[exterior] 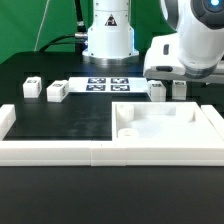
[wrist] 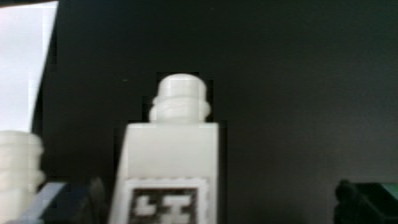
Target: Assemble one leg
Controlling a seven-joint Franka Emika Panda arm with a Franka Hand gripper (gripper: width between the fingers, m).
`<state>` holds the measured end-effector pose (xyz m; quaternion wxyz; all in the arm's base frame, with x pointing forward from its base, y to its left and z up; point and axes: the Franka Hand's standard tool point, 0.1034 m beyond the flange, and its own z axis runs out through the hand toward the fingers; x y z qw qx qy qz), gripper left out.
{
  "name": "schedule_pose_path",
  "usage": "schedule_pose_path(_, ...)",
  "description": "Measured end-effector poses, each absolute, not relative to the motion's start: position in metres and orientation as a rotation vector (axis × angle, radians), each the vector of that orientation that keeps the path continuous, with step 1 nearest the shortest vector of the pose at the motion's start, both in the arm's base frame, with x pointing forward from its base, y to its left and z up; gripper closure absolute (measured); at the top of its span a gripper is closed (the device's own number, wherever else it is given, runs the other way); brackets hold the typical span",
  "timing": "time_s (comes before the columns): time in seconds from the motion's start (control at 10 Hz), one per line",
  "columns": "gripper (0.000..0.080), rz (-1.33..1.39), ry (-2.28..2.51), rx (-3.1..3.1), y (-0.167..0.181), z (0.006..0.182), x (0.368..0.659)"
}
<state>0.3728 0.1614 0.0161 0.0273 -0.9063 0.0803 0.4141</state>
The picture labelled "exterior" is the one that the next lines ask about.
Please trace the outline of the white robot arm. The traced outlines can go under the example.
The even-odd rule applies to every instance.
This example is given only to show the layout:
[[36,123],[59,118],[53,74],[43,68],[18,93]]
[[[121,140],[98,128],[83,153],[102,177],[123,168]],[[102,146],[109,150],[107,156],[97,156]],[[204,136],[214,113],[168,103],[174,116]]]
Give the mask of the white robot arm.
[[[152,39],[144,60],[147,78],[224,76],[224,0],[159,0],[172,34]],[[130,0],[93,0],[93,23],[83,59],[121,63],[139,55],[129,23]]]

